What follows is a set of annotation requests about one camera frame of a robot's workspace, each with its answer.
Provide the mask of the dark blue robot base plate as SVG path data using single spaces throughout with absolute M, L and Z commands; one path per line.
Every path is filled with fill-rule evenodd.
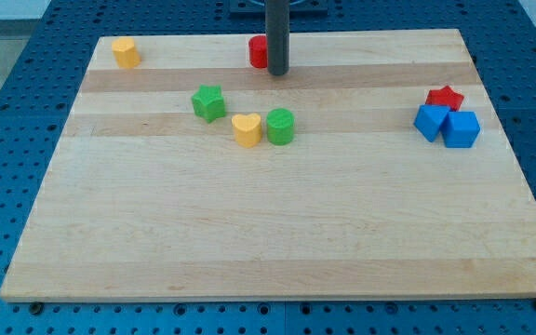
M 289 0 L 289 14 L 318 15 L 328 14 L 329 0 Z M 265 12 L 264 0 L 227 0 L 230 17 L 263 17 Z

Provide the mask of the grey cylindrical robot arm rod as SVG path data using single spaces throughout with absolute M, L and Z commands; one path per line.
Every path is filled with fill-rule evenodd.
M 264 6 L 267 68 L 281 76 L 289 69 L 289 0 L 266 0 Z

